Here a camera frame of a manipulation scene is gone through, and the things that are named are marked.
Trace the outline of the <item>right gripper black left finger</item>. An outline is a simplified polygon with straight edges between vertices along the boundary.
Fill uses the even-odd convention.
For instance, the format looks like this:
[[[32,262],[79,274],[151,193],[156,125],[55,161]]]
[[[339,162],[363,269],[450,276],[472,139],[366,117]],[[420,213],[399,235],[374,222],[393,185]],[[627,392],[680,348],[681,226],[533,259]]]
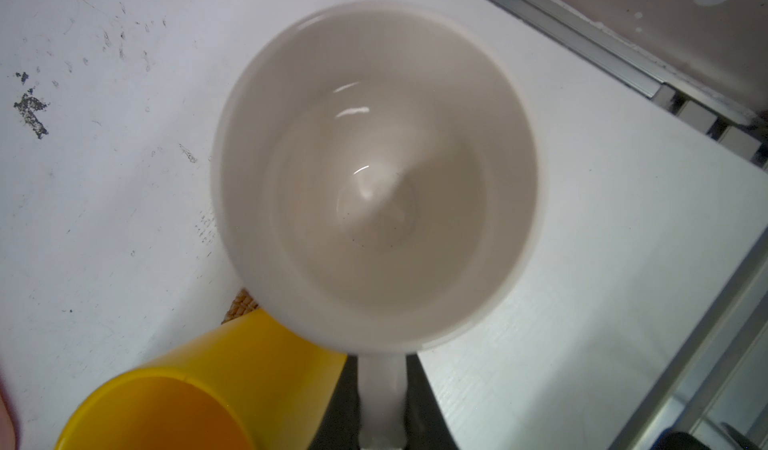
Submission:
[[[358,358],[348,356],[309,450],[358,450]]]

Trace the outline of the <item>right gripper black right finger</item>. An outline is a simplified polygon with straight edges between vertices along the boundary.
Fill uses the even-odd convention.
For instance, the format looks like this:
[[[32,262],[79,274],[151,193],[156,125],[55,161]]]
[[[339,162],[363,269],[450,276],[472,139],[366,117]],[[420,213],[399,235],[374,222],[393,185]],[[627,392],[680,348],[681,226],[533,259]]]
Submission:
[[[406,356],[406,370],[406,448],[458,450],[417,354]]]

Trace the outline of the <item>yellow mug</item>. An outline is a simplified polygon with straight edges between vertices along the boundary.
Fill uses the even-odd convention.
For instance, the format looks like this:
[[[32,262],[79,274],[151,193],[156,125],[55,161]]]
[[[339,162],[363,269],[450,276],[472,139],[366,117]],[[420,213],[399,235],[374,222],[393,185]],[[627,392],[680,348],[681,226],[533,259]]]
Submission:
[[[306,449],[346,357],[254,310],[96,389],[59,449]]]

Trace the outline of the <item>rattan round woven coaster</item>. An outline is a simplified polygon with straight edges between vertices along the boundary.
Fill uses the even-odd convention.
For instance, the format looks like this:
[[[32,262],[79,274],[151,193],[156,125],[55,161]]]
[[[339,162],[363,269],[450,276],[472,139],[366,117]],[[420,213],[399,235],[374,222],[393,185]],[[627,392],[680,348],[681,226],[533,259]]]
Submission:
[[[251,296],[247,289],[243,288],[237,293],[236,297],[232,301],[222,320],[222,324],[237,319],[258,308],[258,302]]]

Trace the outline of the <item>cream mug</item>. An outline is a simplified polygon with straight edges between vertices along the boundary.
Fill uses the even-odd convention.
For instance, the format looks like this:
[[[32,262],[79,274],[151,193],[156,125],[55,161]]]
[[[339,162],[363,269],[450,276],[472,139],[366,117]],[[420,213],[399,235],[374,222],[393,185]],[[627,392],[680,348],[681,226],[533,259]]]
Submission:
[[[501,61],[431,10],[360,1],[250,62],[211,160],[225,249],[266,312],[358,361],[358,444],[404,449],[406,359],[511,291],[543,220],[544,165]]]

